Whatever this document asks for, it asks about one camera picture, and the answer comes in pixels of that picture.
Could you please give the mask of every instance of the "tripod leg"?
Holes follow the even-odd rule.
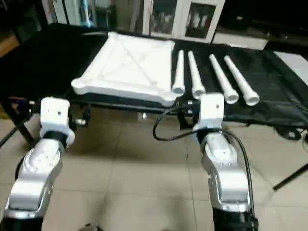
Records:
[[[307,170],[308,170],[308,164],[305,164],[299,170],[297,170],[295,173],[293,173],[292,175],[288,176],[286,179],[284,179],[280,183],[276,184],[273,187],[273,190],[277,191],[277,190],[281,189],[283,186],[285,186],[288,183],[290,183],[291,181],[295,180],[297,177],[299,177],[300,175],[305,173]]]

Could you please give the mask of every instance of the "black fabric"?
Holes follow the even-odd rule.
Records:
[[[161,113],[164,108],[159,103],[97,94],[76,95],[72,91],[70,82],[82,75],[107,40],[106,33],[84,35],[91,31],[93,30],[83,27],[54,24],[4,56],[0,59],[3,80],[1,93],[29,100],[52,95],[65,97],[73,103]],[[187,56],[190,50],[194,52],[206,91],[221,92],[208,58],[213,53],[230,83],[240,94],[240,100],[236,104],[225,104],[225,120],[308,128],[308,86],[271,51],[174,41],[176,45],[172,54],[172,81],[178,51],[185,51],[187,90],[180,101],[194,100],[190,90],[192,82]],[[256,106],[249,107],[243,101],[243,95],[223,61],[225,55],[231,57],[252,88],[260,95],[261,102]]]
[[[43,218],[3,218],[0,224],[0,231],[41,231],[42,224]]]

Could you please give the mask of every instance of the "metal table leg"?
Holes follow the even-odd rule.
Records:
[[[20,116],[16,113],[16,111],[14,110],[14,108],[12,107],[11,103],[7,98],[0,98],[0,104],[4,109],[5,113],[8,114],[10,119],[17,126],[22,121],[23,118],[20,118]],[[29,144],[31,144],[34,141],[30,132],[24,125],[19,126],[18,130]]]

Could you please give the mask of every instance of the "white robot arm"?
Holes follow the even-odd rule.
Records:
[[[69,102],[52,97],[41,101],[41,140],[24,157],[9,195],[2,230],[41,230],[53,190],[62,169],[61,155],[75,138],[69,127]]]

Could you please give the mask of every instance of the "white plastic tray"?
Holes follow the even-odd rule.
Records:
[[[71,83],[77,94],[96,93],[159,102],[171,106],[173,41],[108,33],[108,40],[80,78]]]

